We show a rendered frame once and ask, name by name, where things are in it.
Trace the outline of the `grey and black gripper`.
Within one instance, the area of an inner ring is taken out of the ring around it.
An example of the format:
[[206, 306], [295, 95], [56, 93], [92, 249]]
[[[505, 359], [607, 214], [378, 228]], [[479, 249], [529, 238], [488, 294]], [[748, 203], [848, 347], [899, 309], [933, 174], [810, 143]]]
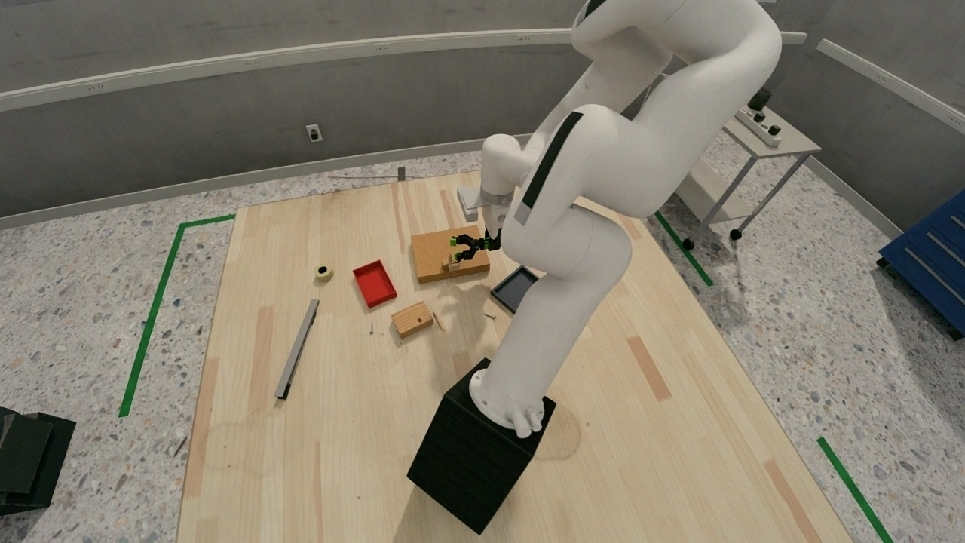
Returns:
[[502, 205], [482, 207], [482, 218], [485, 220], [486, 224], [485, 237], [490, 236], [489, 244], [487, 244], [488, 251], [500, 250], [502, 247], [502, 226], [504, 224], [504, 219], [506, 219], [507, 213], [509, 213], [511, 201], [506, 207], [502, 207]]

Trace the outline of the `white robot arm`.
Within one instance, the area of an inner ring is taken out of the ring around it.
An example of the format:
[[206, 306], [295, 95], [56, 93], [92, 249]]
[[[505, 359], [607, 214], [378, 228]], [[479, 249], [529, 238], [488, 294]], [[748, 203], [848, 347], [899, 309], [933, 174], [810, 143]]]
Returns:
[[[623, 227], [573, 202], [581, 196], [631, 219], [657, 212], [768, 80], [782, 49], [756, 0], [588, 0], [570, 41], [593, 60], [588, 71], [524, 152], [509, 135], [487, 137], [480, 188], [456, 188], [467, 222], [478, 221], [478, 207], [506, 207], [521, 188], [502, 250], [546, 272], [469, 384], [480, 412], [520, 439], [542, 429], [542, 398], [632, 259]], [[632, 121], [620, 115], [673, 54], [688, 66], [658, 84]]]

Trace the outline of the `grey long flat bar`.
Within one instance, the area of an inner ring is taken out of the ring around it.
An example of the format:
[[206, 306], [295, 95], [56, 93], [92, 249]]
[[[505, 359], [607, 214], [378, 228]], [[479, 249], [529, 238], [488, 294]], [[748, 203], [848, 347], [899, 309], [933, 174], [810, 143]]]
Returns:
[[320, 300], [311, 299], [308, 311], [306, 312], [302, 326], [300, 327], [299, 335], [294, 341], [292, 353], [290, 353], [289, 358], [287, 358], [285, 369], [283, 369], [282, 376], [280, 376], [279, 384], [274, 393], [274, 397], [278, 397], [278, 399], [286, 400], [287, 395], [290, 392], [294, 374], [296, 374], [296, 369], [299, 367], [299, 361], [303, 348], [305, 347], [305, 342], [309, 336], [311, 325], [314, 323], [314, 319], [316, 319], [318, 303], [320, 303]]

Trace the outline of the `red open tray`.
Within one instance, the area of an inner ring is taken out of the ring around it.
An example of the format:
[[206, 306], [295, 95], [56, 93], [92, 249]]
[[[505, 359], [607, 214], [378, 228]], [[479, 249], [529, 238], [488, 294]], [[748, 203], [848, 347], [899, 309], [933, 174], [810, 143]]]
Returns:
[[359, 285], [369, 308], [381, 305], [387, 300], [397, 297], [395, 287], [385, 271], [381, 260], [370, 262], [364, 267], [353, 269], [353, 275]]

